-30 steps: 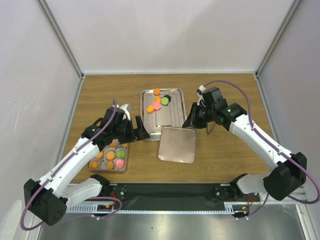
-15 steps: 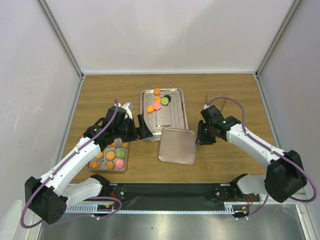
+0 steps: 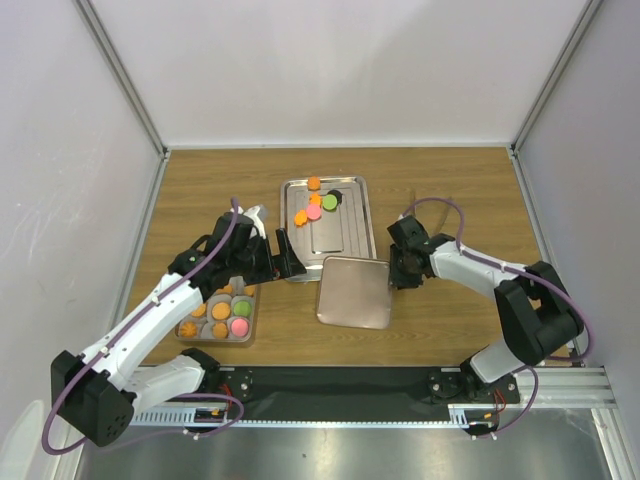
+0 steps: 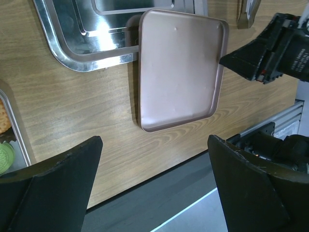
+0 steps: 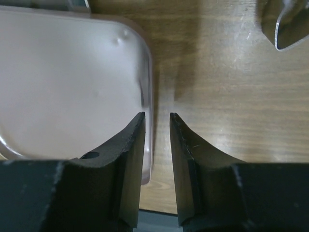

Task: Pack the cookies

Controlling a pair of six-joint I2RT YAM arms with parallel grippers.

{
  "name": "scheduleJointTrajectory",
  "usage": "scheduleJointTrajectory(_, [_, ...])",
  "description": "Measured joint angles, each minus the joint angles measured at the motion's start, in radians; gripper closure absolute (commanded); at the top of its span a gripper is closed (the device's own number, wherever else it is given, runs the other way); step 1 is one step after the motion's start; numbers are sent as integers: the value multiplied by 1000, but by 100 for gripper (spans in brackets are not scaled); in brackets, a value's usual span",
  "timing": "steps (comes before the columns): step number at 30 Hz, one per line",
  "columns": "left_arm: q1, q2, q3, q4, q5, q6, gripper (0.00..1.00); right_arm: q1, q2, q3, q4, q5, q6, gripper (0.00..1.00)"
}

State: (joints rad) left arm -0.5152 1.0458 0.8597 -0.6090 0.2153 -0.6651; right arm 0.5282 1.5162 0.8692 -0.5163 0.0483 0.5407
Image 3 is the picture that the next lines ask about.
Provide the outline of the rose gold tin lid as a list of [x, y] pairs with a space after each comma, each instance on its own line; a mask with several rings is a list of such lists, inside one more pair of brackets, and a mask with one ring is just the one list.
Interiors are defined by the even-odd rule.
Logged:
[[327, 257], [318, 288], [317, 320], [338, 327], [388, 328], [392, 305], [389, 272], [385, 260]]

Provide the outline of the rose gold cookie tin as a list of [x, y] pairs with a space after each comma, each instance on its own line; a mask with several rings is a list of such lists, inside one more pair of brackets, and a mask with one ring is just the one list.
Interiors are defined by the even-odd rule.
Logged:
[[249, 346], [255, 337], [260, 287], [232, 277], [174, 328], [174, 336], [189, 344]]

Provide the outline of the silver metal tongs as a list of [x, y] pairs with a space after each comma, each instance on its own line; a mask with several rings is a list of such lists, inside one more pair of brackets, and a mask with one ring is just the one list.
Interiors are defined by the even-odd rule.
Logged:
[[429, 201], [414, 206], [410, 213], [420, 220], [431, 236], [434, 236], [443, 231], [450, 211], [451, 206], [448, 203]]

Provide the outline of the orange pumpkin cookie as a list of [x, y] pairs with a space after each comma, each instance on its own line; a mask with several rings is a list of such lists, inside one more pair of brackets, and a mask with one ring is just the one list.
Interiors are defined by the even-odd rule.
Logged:
[[224, 340], [229, 336], [229, 329], [225, 323], [216, 323], [212, 327], [212, 335], [214, 339]]

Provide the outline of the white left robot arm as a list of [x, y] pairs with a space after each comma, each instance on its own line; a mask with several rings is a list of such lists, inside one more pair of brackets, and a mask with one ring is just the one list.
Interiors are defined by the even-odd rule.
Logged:
[[104, 337], [79, 354], [61, 352], [51, 363], [50, 427], [60, 417], [99, 447], [113, 443], [134, 415], [166, 400], [193, 395], [213, 398], [220, 388], [219, 365], [191, 348], [152, 368], [135, 371], [148, 353], [181, 320], [233, 277], [248, 285], [305, 273], [287, 232], [276, 231], [273, 254], [259, 207], [234, 208], [169, 264], [147, 298]]

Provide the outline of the orange leaf cookie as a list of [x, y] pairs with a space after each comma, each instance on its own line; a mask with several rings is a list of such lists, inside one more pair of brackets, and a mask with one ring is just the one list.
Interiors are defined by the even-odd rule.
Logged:
[[185, 322], [179, 328], [179, 336], [182, 338], [197, 338], [199, 325], [194, 322]]

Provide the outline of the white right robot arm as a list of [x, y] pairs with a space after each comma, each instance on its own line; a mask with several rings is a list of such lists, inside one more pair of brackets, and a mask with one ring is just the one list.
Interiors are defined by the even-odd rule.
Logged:
[[482, 402], [497, 382], [550, 358], [585, 330], [585, 322], [559, 278], [544, 261], [533, 265], [504, 262], [447, 235], [431, 236], [413, 216], [388, 227], [390, 274], [397, 290], [415, 289], [426, 279], [461, 284], [496, 304], [501, 339], [460, 365], [461, 393]]

